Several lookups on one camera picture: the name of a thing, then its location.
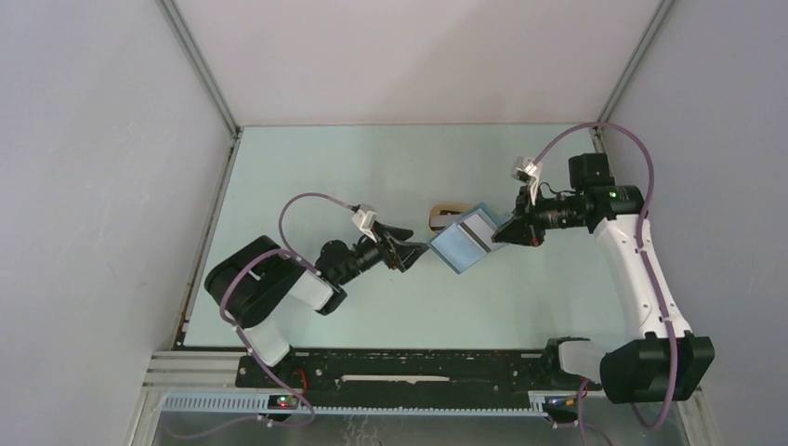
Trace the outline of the white striped credit card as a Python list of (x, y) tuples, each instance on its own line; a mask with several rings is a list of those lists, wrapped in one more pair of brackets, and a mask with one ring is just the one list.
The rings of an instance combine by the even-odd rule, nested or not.
[(482, 251), (490, 253), (500, 248), (493, 240), (497, 230), (496, 223), (482, 209), (468, 213), (459, 222), (462, 232)]

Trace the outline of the blue leather card holder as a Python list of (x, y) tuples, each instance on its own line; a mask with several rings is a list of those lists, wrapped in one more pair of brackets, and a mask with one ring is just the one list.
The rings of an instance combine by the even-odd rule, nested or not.
[(468, 213), (477, 209), (484, 210), (499, 228), (505, 220), (497, 215), (486, 203), (478, 203), (475, 207), (456, 220), (451, 226), (436, 234), (428, 243), (434, 252), (453, 272), (462, 274), (480, 262), (486, 255), (503, 249), (506, 244), (498, 243), (500, 248), (487, 253), (479, 249), (460, 229), (459, 222)]

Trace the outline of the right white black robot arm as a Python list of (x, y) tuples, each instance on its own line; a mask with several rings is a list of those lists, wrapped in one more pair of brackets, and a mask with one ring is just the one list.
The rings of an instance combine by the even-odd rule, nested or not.
[(548, 341), (540, 374), (553, 388), (576, 376), (601, 385), (613, 403), (687, 400), (715, 358), (707, 336), (695, 335), (667, 287), (653, 250), (645, 200), (636, 186), (618, 185), (602, 153), (568, 161), (571, 192), (544, 196), (542, 166), (519, 157), (513, 178), (522, 182), (497, 243), (538, 247), (548, 230), (585, 227), (601, 248), (624, 315), (624, 344), (606, 352), (588, 338)]

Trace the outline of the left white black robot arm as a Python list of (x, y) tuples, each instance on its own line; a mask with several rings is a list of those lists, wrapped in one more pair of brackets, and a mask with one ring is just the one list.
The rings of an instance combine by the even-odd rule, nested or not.
[(292, 379), (294, 363), (287, 357), (291, 345), (272, 319), (274, 310), (290, 299), (321, 315), (332, 313), (347, 298), (344, 286), (367, 270), (377, 265), (409, 270), (428, 250), (413, 236), (412, 230), (375, 223), (372, 234), (354, 244), (325, 243), (309, 263), (263, 235), (213, 267), (204, 289), (249, 353), (259, 357), (258, 375), (282, 387)]

